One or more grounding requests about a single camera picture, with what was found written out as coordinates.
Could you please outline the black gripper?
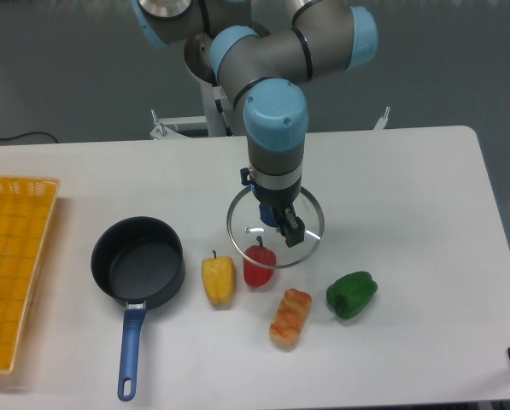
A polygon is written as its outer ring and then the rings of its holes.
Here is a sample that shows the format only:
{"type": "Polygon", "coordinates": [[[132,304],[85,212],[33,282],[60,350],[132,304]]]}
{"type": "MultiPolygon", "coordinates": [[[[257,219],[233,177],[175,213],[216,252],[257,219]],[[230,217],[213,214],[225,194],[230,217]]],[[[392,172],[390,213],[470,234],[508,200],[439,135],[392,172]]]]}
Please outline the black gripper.
{"type": "Polygon", "coordinates": [[[305,224],[290,206],[302,185],[302,167],[282,174],[262,172],[256,167],[240,169],[241,184],[248,187],[258,202],[272,208],[276,229],[289,248],[304,241],[305,224]]]}

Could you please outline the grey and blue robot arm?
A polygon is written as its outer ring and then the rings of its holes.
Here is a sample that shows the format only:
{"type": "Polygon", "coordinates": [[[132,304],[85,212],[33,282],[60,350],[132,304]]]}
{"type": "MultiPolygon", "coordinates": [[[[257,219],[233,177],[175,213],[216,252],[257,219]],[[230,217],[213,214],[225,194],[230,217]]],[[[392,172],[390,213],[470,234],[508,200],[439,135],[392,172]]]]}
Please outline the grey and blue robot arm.
{"type": "Polygon", "coordinates": [[[301,84],[369,62],[378,29],[361,6],[339,1],[288,1],[290,29],[260,35],[248,1],[136,1],[145,36],[158,44],[204,36],[204,63],[244,131],[249,166],[242,182],[260,204],[261,221],[289,247],[305,225],[294,201],[301,190],[308,105],[301,84]]]}

